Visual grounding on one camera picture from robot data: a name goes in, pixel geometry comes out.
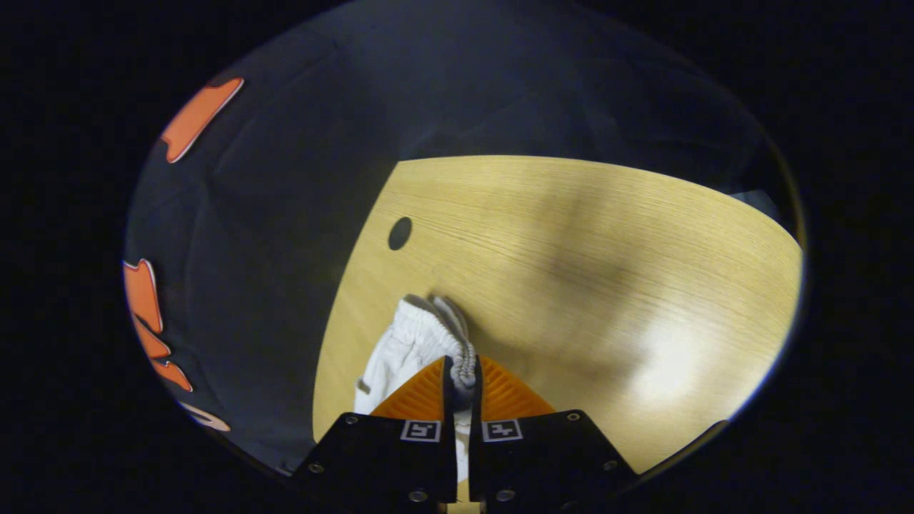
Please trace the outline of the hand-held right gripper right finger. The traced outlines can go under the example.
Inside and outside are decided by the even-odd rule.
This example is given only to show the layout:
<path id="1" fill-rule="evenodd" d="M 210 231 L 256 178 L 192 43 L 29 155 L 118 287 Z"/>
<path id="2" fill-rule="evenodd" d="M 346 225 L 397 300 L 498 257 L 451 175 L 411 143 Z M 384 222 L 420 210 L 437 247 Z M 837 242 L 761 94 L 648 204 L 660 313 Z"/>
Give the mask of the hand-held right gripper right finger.
<path id="1" fill-rule="evenodd" d="M 638 480 L 587 413 L 477 357 L 468 494 L 482 510 L 604 510 Z"/>

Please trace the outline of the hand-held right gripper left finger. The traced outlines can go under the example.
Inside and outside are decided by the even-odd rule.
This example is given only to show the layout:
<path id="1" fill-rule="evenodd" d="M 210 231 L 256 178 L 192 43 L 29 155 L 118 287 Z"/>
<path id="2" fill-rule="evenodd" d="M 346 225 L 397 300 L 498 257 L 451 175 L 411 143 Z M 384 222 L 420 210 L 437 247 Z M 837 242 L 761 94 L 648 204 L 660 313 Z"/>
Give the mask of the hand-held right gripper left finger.
<path id="1" fill-rule="evenodd" d="M 345 412 L 293 484 L 326 508 L 446 508 L 458 497 L 453 361 L 422 368 L 369 414 Z"/>

